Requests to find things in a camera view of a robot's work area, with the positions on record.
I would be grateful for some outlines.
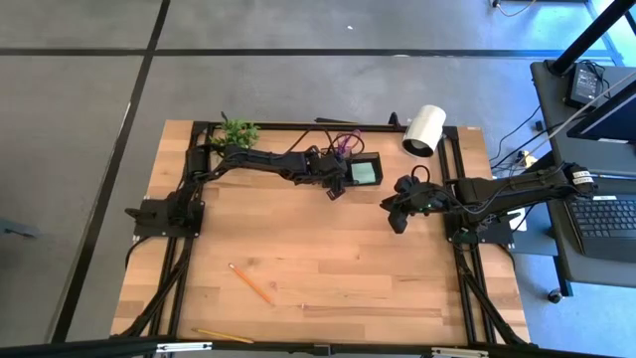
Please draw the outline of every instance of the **black table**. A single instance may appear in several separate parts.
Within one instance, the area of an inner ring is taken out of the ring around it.
[[[545,63],[531,64],[531,71],[546,126],[550,127],[572,116],[576,110],[564,105],[562,101],[567,89],[567,78],[553,76]],[[612,85],[634,71],[636,69],[608,67],[604,76]],[[620,174],[634,171],[636,152],[633,147],[569,138],[566,132],[567,130],[564,129],[551,139],[552,152],[547,156],[551,156],[555,163],[576,162],[591,171],[606,173]],[[601,180],[597,182],[601,195],[603,190],[617,189],[608,188]],[[620,189],[624,193],[636,193],[636,185],[621,184]],[[549,202],[548,211],[553,224],[553,236],[556,239],[556,274],[560,293],[563,296],[572,295],[570,281],[636,287],[636,264],[584,256],[579,249],[564,203]]]

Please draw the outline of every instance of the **wooden table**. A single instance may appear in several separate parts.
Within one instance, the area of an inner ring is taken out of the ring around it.
[[[192,123],[166,122],[148,187],[151,198],[164,198],[177,186]],[[256,149],[283,152],[300,134],[262,130]],[[461,127],[459,137],[466,175],[491,177],[481,130]],[[394,193],[398,177],[415,164],[428,166],[431,180],[440,183],[439,158],[406,155],[400,133],[366,132],[363,139],[366,151],[381,153],[384,181],[348,188],[335,202],[320,186],[294,186],[252,170],[233,170],[206,185],[205,221],[194,244],[179,337],[204,338],[191,330],[197,327],[256,341],[466,343],[452,247],[441,215],[412,217],[406,232],[396,235],[388,212],[379,207]],[[297,148],[325,142],[324,133],[310,132]],[[152,297],[165,248],[166,239],[157,238],[133,253],[112,333],[127,328]],[[492,301],[528,340],[510,258],[496,246],[480,248]],[[228,263],[241,268],[275,305],[254,293]],[[170,307],[169,297],[161,332]],[[483,339],[476,299],[473,310]]]

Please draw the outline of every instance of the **white cylinder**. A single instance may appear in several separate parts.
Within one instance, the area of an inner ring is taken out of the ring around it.
[[[442,108],[430,104],[423,106],[408,126],[401,146],[416,156],[433,155],[445,120],[446,112]]]

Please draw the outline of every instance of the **green sticky note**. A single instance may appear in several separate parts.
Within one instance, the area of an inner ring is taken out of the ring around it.
[[[370,184],[376,182],[376,172],[371,162],[354,163],[351,165],[354,181],[358,184]]]

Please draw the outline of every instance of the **laptop keyboard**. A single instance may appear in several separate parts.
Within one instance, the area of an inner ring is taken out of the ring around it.
[[[567,205],[582,238],[636,239],[636,200],[594,200]]]

